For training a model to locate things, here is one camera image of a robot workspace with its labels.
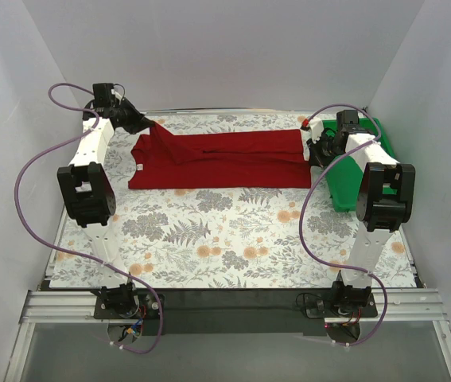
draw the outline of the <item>green basket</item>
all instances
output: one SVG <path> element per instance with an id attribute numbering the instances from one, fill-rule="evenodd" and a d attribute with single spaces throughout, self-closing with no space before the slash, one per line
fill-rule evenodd
<path id="1" fill-rule="evenodd" d="M 381 147 L 394 158 L 395 155 L 393 149 L 387 140 L 387 136 L 384 134 L 381 123 L 378 119 L 374 120 L 379 125 L 382 132 L 380 139 Z M 324 124 L 324 129 L 329 128 L 336 131 L 336 120 L 324 120 L 322 123 Z M 373 123 L 366 118 L 360 119 L 360 126 L 377 134 L 377 130 Z M 335 211 L 343 212 L 356 210 L 356 199 L 358 198 L 362 178 L 363 170 L 361 170 L 354 159 L 350 157 L 344 159 L 326 174 L 326 181 L 328 181 L 329 192 L 331 193 Z"/>

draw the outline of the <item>purple cable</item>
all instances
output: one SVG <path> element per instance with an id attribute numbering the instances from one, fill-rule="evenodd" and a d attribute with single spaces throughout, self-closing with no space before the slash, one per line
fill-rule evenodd
<path id="1" fill-rule="evenodd" d="M 20 170 L 20 172 L 18 173 L 17 176 L 17 180 L 15 181 L 15 188 L 14 188 L 14 200 L 15 200 L 15 208 L 17 209 L 17 214 L 18 217 L 20 218 L 20 221 L 22 223 L 22 225 L 24 226 L 25 230 L 27 230 L 27 232 L 39 243 L 45 245 L 46 247 L 49 247 L 51 249 L 55 249 L 56 251 L 62 251 L 62 252 L 66 252 L 66 253 L 70 253 L 72 255 L 77 255 L 80 257 L 84 257 L 85 259 L 91 259 L 93 261 L 96 261 L 97 263 L 100 263 L 102 265 L 104 265 L 105 267 L 113 270 L 114 272 L 119 273 L 120 275 L 126 276 L 128 279 L 133 279 L 134 281 L 141 283 L 144 287 L 147 288 L 147 290 L 149 292 L 151 292 L 154 296 L 154 298 L 156 299 L 156 302 L 159 306 L 159 310 L 160 310 L 160 325 L 158 326 L 158 333 L 156 335 L 156 338 L 154 339 L 154 343 L 147 349 L 147 350 L 138 350 L 138 349 L 133 349 L 133 348 L 128 348 L 126 346 L 123 346 L 124 349 L 129 350 L 133 353 L 137 353 L 137 354 L 147 354 L 149 352 L 151 352 L 157 345 L 157 343 L 160 341 L 160 336 L 161 336 L 161 331 L 163 329 L 163 309 L 161 308 L 161 302 L 160 302 L 160 298 L 158 297 L 156 291 L 145 281 L 142 281 L 141 279 L 134 277 L 124 271 L 121 271 L 120 269 L 114 267 L 113 265 L 109 264 L 109 263 L 105 263 L 103 260 L 93 256 L 93 255 L 88 255 L 86 253 L 82 253 L 82 252 L 77 252 L 77 251 L 73 251 L 71 249 L 66 249 L 66 248 L 61 248 L 56 246 L 55 244 L 52 244 L 42 238 L 40 238 L 29 226 L 29 224 L 27 223 L 27 220 L 25 220 L 24 217 L 24 213 L 21 210 L 21 206 L 20 206 L 20 183 L 21 183 L 21 179 L 24 176 L 24 173 L 27 171 L 27 169 L 39 158 L 43 157 L 44 155 L 60 149 L 63 146 L 68 145 L 69 143 L 78 141 L 80 139 L 82 139 L 83 137 L 85 137 L 86 135 L 90 134 L 96 126 L 98 126 L 98 122 L 99 122 L 99 115 L 98 113 L 96 113 L 94 110 L 91 109 L 86 109 L 86 108 L 81 108 L 81 107 L 70 107 L 70 106 L 66 106 L 63 105 L 62 103 L 56 101 L 53 97 L 52 97 L 52 91 L 55 88 L 58 88 L 60 86 L 67 86 L 70 88 L 75 88 L 75 89 L 79 89 L 83 92 L 89 93 L 90 95 L 93 96 L 92 92 L 88 91 L 87 89 L 84 89 L 78 85 L 74 85 L 74 84 L 67 84 L 67 83 L 60 83 L 60 84 L 55 84 L 53 86 L 50 87 L 49 89 L 49 98 L 52 102 L 54 102 L 57 106 L 62 107 L 64 109 L 68 109 L 68 110 L 72 110 L 72 111 L 86 111 L 89 113 L 92 113 L 95 117 L 96 117 L 96 121 L 93 123 L 91 129 L 87 130 L 85 133 L 83 133 L 82 135 L 79 135 L 75 138 L 71 138 L 68 141 L 59 143 L 58 145 L 52 146 L 44 151 L 41 151 L 39 154 L 36 154 L 34 157 L 32 157 Z"/>
<path id="2" fill-rule="evenodd" d="M 353 342 L 351 344 L 347 344 L 347 343 L 343 343 L 343 342 L 337 342 L 337 344 L 343 345 L 343 346 L 355 346 L 355 345 L 363 344 L 370 337 L 372 337 L 375 334 L 375 332 L 379 329 L 381 324 L 383 323 L 384 317 L 386 316 L 386 312 L 387 312 L 387 291 L 386 291 L 386 287 L 384 286 L 383 282 L 376 275 L 374 275 L 373 273 L 369 272 L 368 269 L 365 269 L 365 268 L 362 268 L 362 267 L 353 267 L 352 265 L 340 265 L 340 264 L 328 263 L 327 261 L 319 259 L 317 256 L 315 256 L 312 253 L 312 251 L 310 251 L 310 248 L 308 248 L 308 246 L 306 245 L 305 237 L 303 236 L 303 222 L 305 220 L 305 211 L 306 211 L 306 207 L 308 206 L 308 202 L 310 200 L 310 197 L 312 196 L 313 191 L 315 191 L 315 188 L 317 187 L 317 185 L 326 176 L 326 174 L 334 166 L 336 166 L 338 163 L 340 163 L 341 161 L 346 159 L 346 157 L 349 157 L 352 154 L 354 154 L 356 151 L 359 151 L 359 150 L 365 148 L 366 146 L 371 145 L 373 142 L 379 141 L 380 138 L 381 138 L 381 130 L 379 129 L 379 126 L 377 125 L 375 120 L 366 111 L 363 111 L 359 107 L 356 107 L 356 106 L 351 105 L 349 103 L 333 103 L 331 105 L 324 106 L 324 107 L 320 108 L 319 110 L 317 110 L 315 113 L 313 113 L 310 117 L 308 117 L 307 118 L 308 122 L 310 122 L 313 118 L 315 118 L 315 116 L 318 115 L 319 113 L 321 113 L 324 110 L 329 109 L 331 107 L 350 107 L 351 109 L 355 109 L 355 110 L 359 111 L 360 113 L 363 113 L 364 116 L 367 117 L 370 120 L 370 122 L 372 122 L 373 125 L 375 126 L 375 129 L 377 130 L 377 136 L 374 139 L 372 139 L 371 141 L 365 142 L 365 143 L 357 146 L 355 149 L 352 149 L 349 152 L 347 152 L 346 154 L 340 156 L 336 161 L 334 161 L 331 165 L 329 165 L 321 173 L 321 175 L 315 181 L 315 183 L 312 184 L 312 187 L 308 191 L 308 194 L 306 195 L 305 201 L 303 202 L 303 206 L 301 207 L 301 215 L 299 217 L 299 239 L 300 239 L 301 245 L 305 249 L 306 253 L 308 253 L 310 255 L 310 257 L 312 259 L 314 259 L 315 261 L 317 261 L 318 263 L 327 265 L 328 267 L 335 267 L 335 268 L 341 268 L 341 269 L 352 269 L 354 271 L 360 271 L 360 272 L 366 273 L 371 278 L 373 278 L 377 283 L 379 283 L 379 285 L 381 286 L 381 289 L 383 290 L 383 294 L 384 294 L 384 308 L 383 308 L 383 312 L 381 313 L 381 316 L 379 317 L 379 320 L 377 321 L 377 323 L 374 326 L 374 329 L 372 329 L 371 332 L 369 334 L 367 334 L 364 338 L 361 338 L 360 340 L 358 340 L 356 342 Z"/>

